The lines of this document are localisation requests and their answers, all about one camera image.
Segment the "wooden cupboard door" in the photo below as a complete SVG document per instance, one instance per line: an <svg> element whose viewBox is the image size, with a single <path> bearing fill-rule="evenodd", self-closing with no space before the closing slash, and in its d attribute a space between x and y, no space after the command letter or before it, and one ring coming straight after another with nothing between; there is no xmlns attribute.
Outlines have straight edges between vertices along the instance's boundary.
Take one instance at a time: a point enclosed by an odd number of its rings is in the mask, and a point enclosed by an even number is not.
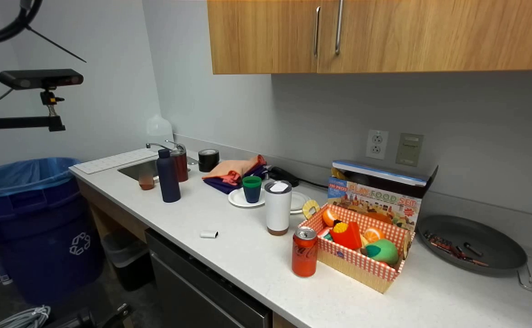
<svg viewBox="0 0 532 328"><path fill-rule="evenodd" d="M532 0L324 0L316 69L532 70Z"/></svg>

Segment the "wooden upper cupboard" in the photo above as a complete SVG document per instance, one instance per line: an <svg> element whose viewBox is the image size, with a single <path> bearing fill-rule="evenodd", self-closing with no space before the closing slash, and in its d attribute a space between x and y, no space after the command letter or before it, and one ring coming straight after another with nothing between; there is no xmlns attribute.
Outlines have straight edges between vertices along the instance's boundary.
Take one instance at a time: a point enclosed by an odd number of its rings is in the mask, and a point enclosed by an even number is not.
<svg viewBox="0 0 532 328"><path fill-rule="evenodd" d="M320 0L207 0L214 74L314 72Z"/></svg>

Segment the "green and blue cup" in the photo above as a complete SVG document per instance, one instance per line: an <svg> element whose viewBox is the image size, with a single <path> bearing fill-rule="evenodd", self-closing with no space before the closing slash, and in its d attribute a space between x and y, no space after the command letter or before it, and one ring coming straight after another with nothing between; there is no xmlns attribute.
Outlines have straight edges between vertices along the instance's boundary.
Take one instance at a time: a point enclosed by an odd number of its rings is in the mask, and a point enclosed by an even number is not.
<svg viewBox="0 0 532 328"><path fill-rule="evenodd" d="M249 203L254 203L260 198L260 183L262 183L262 178L254 174L242 178L243 196Z"/></svg>

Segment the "white plate under cup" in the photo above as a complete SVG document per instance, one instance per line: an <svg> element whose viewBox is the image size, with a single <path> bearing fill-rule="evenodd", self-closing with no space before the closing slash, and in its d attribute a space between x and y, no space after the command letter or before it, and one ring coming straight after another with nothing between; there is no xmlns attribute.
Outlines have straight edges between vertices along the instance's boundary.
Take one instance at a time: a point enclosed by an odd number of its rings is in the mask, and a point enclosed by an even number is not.
<svg viewBox="0 0 532 328"><path fill-rule="evenodd" d="M258 196L256 202L247 202L245 200L245 192L242 189L232 189L229 194L227 194L227 202L234 207L260 207L265 203L263 196Z"/></svg>

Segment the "empty white plate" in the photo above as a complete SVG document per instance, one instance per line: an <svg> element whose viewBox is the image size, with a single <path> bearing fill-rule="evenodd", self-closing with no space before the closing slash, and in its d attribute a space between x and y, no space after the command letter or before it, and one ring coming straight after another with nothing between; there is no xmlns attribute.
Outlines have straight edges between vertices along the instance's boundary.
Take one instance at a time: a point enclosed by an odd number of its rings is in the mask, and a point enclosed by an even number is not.
<svg viewBox="0 0 532 328"><path fill-rule="evenodd" d="M302 212L302 205L309 196L300 192L300 191L291 191L291 202L289 202L289 212L291 214L300 214Z"/></svg>

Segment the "red soda can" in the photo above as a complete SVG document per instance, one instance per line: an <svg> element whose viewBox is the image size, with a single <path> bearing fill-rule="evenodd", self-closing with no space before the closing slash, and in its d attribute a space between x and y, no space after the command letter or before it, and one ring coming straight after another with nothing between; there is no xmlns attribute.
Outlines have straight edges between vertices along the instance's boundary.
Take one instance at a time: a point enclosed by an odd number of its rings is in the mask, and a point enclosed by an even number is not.
<svg viewBox="0 0 532 328"><path fill-rule="evenodd" d="M316 267L316 233L298 225L293 233L291 269L298 276L311 276Z"/></svg>

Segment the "navy water bottle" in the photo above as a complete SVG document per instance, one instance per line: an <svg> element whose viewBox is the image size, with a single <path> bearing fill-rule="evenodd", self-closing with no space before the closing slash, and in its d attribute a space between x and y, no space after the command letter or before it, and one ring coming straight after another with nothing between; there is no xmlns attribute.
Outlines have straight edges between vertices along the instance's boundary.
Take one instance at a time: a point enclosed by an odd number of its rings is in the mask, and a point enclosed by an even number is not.
<svg viewBox="0 0 532 328"><path fill-rule="evenodd" d="M161 147L156 158L156 172L163 202L176 202L180 198L178 178L174 172L171 152Z"/></svg>

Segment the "red toy pepper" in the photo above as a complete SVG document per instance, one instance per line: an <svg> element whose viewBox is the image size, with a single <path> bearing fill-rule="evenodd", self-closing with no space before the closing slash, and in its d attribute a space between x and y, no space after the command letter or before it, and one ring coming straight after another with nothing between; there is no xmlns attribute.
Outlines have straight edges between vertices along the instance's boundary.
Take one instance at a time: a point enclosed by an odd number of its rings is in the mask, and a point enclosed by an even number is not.
<svg viewBox="0 0 532 328"><path fill-rule="evenodd" d="M360 234L358 234L358 225L355 222L338 220L331 227L331 240L347 247L347 249L358 249L362 245Z"/></svg>

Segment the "red checkered cardboard tray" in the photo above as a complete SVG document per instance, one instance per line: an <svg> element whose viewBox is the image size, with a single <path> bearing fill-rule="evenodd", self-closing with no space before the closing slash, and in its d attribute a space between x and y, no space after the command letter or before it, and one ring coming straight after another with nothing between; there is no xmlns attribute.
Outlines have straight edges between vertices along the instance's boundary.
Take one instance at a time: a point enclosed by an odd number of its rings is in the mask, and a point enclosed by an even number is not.
<svg viewBox="0 0 532 328"><path fill-rule="evenodd" d="M331 227L338 222L355 222L362 245L347 249L331 240ZM384 293L389 284L400 274L407 247L413 238L409 229L369 218L333 203L320 207L311 218L304 220L316 233L316 258L325 265ZM398 260L395 265L376 262L364 253L364 245L378 238L391 240L396 245Z"/></svg>

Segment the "small brown bowl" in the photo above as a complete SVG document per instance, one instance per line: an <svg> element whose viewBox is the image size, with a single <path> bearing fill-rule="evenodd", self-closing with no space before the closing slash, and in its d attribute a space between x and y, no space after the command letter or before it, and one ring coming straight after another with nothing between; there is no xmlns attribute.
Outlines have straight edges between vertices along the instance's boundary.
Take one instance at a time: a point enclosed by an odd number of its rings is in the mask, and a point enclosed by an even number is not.
<svg viewBox="0 0 532 328"><path fill-rule="evenodd" d="M154 187L154 178L150 174L138 178L140 189L152 189Z"/></svg>

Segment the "blue toy food box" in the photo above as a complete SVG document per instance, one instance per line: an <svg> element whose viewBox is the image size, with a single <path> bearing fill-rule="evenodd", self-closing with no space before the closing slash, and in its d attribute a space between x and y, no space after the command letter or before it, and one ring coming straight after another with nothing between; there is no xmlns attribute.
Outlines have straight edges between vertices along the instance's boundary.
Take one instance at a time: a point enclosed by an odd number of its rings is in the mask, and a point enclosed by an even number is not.
<svg viewBox="0 0 532 328"><path fill-rule="evenodd" d="M413 229L420 202L437 167L426 172L389 169L371 163L333 160L327 178L327 198L336 205L362 212L402 229Z"/></svg>

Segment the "dark grey frying pan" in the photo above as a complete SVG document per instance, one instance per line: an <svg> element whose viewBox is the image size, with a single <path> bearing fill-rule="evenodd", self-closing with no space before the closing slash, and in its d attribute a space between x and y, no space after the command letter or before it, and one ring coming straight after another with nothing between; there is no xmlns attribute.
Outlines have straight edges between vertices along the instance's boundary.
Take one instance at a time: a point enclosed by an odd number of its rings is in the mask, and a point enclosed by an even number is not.
<svg viewBox="0 0 532 328"><path fill-rule="evenodd" d="M426 214L416 222L415 231L431 254L471 273L517 274L528 260L513 238L469 218Z"/></svg>

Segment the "blue recycling bin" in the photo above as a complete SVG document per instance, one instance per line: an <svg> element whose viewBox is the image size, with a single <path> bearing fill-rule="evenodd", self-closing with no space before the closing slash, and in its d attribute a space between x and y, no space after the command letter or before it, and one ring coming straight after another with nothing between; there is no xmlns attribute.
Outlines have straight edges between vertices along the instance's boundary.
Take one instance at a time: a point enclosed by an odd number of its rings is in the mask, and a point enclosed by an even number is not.
<svg viewBox="0 0 532 328"><path fill-rule="evenodd" d="M30 304L52 304L98 278L103 249L68 156L0 165L0 263Z"/></svg>

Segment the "white wall outlet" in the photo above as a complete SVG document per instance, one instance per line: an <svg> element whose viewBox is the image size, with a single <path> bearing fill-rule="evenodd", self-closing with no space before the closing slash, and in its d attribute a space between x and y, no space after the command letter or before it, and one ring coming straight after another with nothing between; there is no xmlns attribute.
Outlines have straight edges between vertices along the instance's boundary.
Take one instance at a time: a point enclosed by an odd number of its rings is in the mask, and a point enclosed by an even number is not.
<svg viewBox="0 0 532 328"><path fill-rule="evenodd" d="M365 140L365 154L369 158L382 158L387 147L387 132L382 129L369 129Z"/></svg>

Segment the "beige wall switch plate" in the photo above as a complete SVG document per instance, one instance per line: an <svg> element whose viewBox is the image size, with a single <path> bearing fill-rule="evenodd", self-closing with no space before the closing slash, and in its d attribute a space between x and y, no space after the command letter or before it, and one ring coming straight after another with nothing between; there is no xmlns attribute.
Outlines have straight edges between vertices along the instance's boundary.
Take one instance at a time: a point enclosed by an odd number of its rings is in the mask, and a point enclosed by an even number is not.
<svg viewBox="0 0 532 328"><path fill-rule="evenodd" d="M415 167L420 160L422 140L422 134L402 132L398 136L395 161Z"/></svg>

